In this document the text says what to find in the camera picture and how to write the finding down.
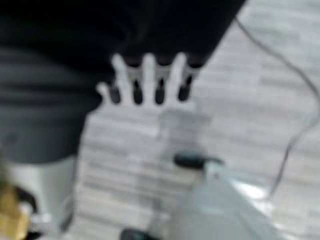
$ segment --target gray wooden floor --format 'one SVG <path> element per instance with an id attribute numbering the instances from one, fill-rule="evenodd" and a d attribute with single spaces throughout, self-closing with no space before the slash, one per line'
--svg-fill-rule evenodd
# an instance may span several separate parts
<path id="1" fill-rule="evenodd" d="M 320 1 L 249 0 L 239 18 L 254 35 L 290 58 L 320 87 Z M 183 56 L 174 64 L 168 99 L 136 107 L 119 58 L 114 64 L 124 95 L 109 98 L 87 121 L 82 139 L 75 224 L 66 239 L 116 240 L 124 227 L 148 229 L 201 177 L 172 163 L 179 150 L 223 158 L 270 183 L 290 137 L 316 104 L 304 83 L 265 55 L 233 25 L 203 69 L 192 99 L 176 100 Z M 145 78 L 153 61 L 145 59 Z M 320 127 L 290 157 L 272 217 L 292 239 L 320 239 Z"/>

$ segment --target black cable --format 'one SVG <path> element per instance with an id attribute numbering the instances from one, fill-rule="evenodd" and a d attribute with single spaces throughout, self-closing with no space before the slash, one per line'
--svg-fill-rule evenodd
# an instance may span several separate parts
<path id="1" fill-rule="evenodd" d="M 258 39 L 256 39 L 248 30 L 247 28 L 239 21 L 238 18 L 235 18 L 235 22 L 238 25 L 238 27 L 243 31 L 243 33 L 255 44 L 257 45 L 260 49 L 262 49 L 265 53 L 267 53 L 268 55 L 276 58 L 277 60 L 279 60 L 280 62 L 282 62 L 288 69 L 290 69 L 291 71 L 295 72 L 299 77 L 301 77 L 301 79 L 305 82 L 305 84 L 308 86 L 308 88 L 310 89 L 310 91 L 313 93 L 314 98 L 316 100 L 316 104 L 317 104 L 317 110 L 316 113 L 314 115 L 314 117 L 310 120 L 309 124 L 307 126 L 305 126 L 302 130 L 300 130 L 297 134 L 295 134 L 289 141 L 279 171 L 276 175 L 276 179 L 274 181 L 274 183 L 272 184 L 269 193 L 267 194 L 267 196 L 264 198 L 265 200 L 270 200 L 274 197 L 275 192 L 277 191 L 280 183 L 283 180 L 284 177 L 284 172 L 286 170 L 287 167 L 287 163 L 289 160 L 289 155 L 291 153 L 291 151 L 293 150 L 293 148 L 296 146 L 296 144 L 298 143 L 298 141 L 301 140 L 302 137 L 305 136 L 305 134 L 313 129 L 320 121 L 320 92 L 318 90 L 318 88 L 316 87 L 316 85 L 310 80 L 310 78 L 304 73 L 304 71 L 302 71 L 299 67 L 295 66 L 293 63 L 291 63 L 290 60 L 288 60 L 286 57 L 284 57 L 283 55 L 281 55 L 280 53 L 276 52 L 275 50 L 273 50 L 272 48 L 266 46 L 263 42 L 259 41 Z"/>

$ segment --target black fabric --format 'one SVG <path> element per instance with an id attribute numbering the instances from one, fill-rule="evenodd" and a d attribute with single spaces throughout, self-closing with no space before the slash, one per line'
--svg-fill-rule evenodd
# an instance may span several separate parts
<path id="1" fill-rule="evenodd" d="M 179 52 L 206 60 L 218 46 L 246 0 L 174 0 L 162 23 L 141 42 L 127 47 L 125 56 Z"/>
<path id="2" fill-rule="evenodd" d="M 0 143 L 8 159 L 76 155 L 86 115 L 112 84 L 113 53 L 209 55 L 244 0 L 1 0 Z M 141 88 L 134 100 L 141 104 Z"/>

